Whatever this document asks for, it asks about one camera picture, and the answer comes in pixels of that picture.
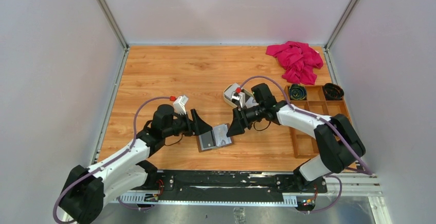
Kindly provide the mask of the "dark grey card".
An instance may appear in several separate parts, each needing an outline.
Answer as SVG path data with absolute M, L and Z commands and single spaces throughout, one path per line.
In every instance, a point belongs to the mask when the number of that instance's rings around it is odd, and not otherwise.
M 200 152 L 211 150 L 216 146 L 213 131 L 199 135 L 198 140 Z

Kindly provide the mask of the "brown leather card holder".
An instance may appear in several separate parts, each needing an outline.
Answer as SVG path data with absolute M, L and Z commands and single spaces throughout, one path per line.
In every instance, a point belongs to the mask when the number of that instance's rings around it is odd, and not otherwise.
M 228 131 L 228 128 L 229 128 L 229 124 L 228 123 L 217 125 L 217 126 L 213 127 L 212 131 L 213 131 L 213 134 L 214 134 L 214 139 L 215 139 L 216 146 L 213 149 L 211 149 L 211 150 L 227 147 L 227 146 L 230 146 L 230 145 L 234 144 L 233 139 L 231 137 L 227 137 L 227 135 L 226 135 L 227 131 Z M 197 137 L 197 147 L 198 147 L 198 151 L 199 151 L 199 140 L 198 140 L 198 137 Z

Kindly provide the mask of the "beige oval card tray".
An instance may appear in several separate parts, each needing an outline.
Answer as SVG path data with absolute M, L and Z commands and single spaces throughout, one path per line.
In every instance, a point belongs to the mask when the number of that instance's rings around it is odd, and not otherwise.
M 253 94 L 246 89 L 241 88 L 237 83 L 229 85 L 224 90 L 223 98 L 232 108 L 251 108 L 258 105 Z

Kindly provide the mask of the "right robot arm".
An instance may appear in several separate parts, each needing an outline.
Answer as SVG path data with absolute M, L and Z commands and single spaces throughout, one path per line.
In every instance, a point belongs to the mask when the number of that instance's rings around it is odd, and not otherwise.
M 244 134 L 255 122 L 265 119 L 314 138 L 319 154 L 295 168 L 290 180 L 290 185 L 297 190 L 308 191 L 315 180 L 344 171 L 366 153 L 363 142 L 345 115 L 320 115 L 285 100 L 277 101 L 265 83 L 252 87 L 251 91 L 256 105 L 232 110 L 233 119 L 227 136 Z

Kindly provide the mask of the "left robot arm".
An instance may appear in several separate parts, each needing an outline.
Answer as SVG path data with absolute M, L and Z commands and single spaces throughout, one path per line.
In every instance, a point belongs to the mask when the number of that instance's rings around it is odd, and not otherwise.
M 212 126 L 199 117 L 178 114 L 173 106 L 162 104 L 144 128 L 122 149 L 103 161 L 88 167 L 74 167 L 53 208 L 65 211 L 77 223 L 92 223 L 104 207 L 130 189 L 146 190 L 157 185 L 155 166 L 146 161 L 159 151 L 171 136 L 199 136 L 212 131 Z

